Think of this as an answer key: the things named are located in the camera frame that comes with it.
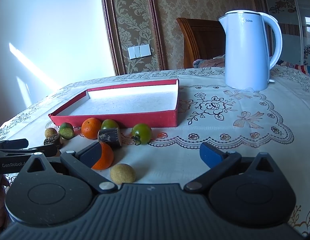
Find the red box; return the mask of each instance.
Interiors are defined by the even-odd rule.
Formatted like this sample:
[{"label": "red box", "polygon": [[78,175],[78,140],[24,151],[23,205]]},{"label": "red box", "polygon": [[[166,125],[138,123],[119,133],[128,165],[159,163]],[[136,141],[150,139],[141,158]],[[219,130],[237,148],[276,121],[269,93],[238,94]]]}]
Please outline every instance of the red box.
[{"label": "red box", "polygon": [[158,80],[91,88],[49,114],[55,125],[74,127],[94,117],[113,119],[121,128],[138,123],[177,127],[179,80]]}]

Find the electric kettle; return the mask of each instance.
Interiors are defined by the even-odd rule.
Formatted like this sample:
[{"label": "electric kettle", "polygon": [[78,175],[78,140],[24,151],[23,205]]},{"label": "electric kettle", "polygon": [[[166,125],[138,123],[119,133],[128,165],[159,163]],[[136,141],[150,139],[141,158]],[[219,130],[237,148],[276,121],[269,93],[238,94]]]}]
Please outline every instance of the electric kettle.
[{"label": "electric kettle", "polygon": [[[218,20],[226,33],[226,84],[239,90],[266,89],[269,71],[282,52],[282,32],[277,20],[266,13],[248,10],[229,11]],[[275,34],[276,47],[271,59],[265,23]]]}]

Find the floral tablecloth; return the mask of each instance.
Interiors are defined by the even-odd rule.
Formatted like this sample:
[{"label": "floral tablecloth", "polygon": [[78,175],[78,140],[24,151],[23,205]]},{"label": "floral tablecloth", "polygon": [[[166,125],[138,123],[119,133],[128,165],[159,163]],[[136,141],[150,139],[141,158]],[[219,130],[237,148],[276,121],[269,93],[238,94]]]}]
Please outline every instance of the floral tablecloth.
[{"label": "floral tablecloth", "polygon": [[[76,94],[119,83],[179,78],[179,125],[154,128],[145,146],[133,145],[129,129],[122,129],[124,146],[114,163],[136,170],[139,183],[185,183],[209,168],[199,157],[199,146],[209,142],[223,151],[243,156],[269,152],[297,196],[290,224],[310,232],[310,77],[285,66],[272,69],[263,91],[238,91],[225,85],[220,67],[144,72],[70,84],[18,114],[0,128],[0,139],[27,138],[29,147],[43,144],[44,130],[56,127],[48,117]],[[61,151],[80,150],[91,140],[79,135]],[[109,170],[100,171],[109,177]],[[9,175],[10,181],[15,174]]]}]

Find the light switch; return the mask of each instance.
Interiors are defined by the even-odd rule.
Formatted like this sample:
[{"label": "light switch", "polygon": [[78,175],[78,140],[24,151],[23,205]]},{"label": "light switch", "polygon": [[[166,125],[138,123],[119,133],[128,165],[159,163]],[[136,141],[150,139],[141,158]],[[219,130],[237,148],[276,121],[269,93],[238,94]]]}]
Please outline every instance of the light switch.
[{"label": "light switch", "polygon": [[135,47],[134,47],[134,51],[135,51],[135,56],[136,56],[136,57],[141,57],[141,53],[140,53],[140,51],[139,51],[139,46],[135,46]]},{"label": "light switch", "polygon": [[139,50],[141,52],[141,57],[146,57],[151,55],[151,48],[149,44],[139,46]]},{"label": "light switch", "polygon": [[136,58],[134,47],[128,47],[128,55],[130,59]]}]

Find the orange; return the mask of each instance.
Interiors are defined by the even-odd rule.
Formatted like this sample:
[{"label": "orange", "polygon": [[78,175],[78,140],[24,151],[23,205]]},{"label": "orange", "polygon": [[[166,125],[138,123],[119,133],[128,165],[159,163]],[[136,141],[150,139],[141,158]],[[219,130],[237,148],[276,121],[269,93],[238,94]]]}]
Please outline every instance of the orange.
[{"label": "orange", "polygon": [[107,143],[101,142],[100,144],[102,146],[102,156],[92,167],[92,169],[95,170],[107,169],[109,166],[112,165],[112,162],[114,160],[114,153],[112,148]]},{"label": "orange", "polygon": [[87,139],[97,139],[98,137],[98,132],[101,129],[101,121],[96,119],[96,118],[89,118],[84,121],[81,127],[82,134],[87,138]]}]

